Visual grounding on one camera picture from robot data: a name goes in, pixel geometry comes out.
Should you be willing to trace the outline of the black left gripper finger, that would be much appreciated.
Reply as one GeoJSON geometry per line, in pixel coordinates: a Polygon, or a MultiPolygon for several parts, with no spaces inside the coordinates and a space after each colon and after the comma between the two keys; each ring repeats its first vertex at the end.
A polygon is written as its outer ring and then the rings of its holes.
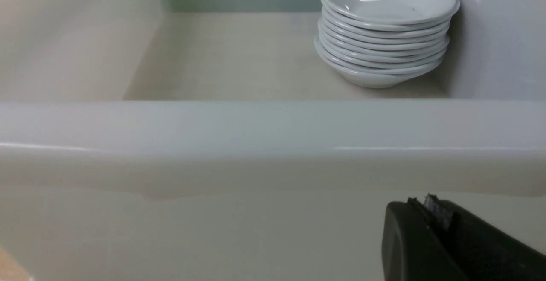
{"type": "Polygon", "coordinates": [[[541,252],[449,200],[392,201],[385,211],[386,281],[543,281],[541,252]]]}

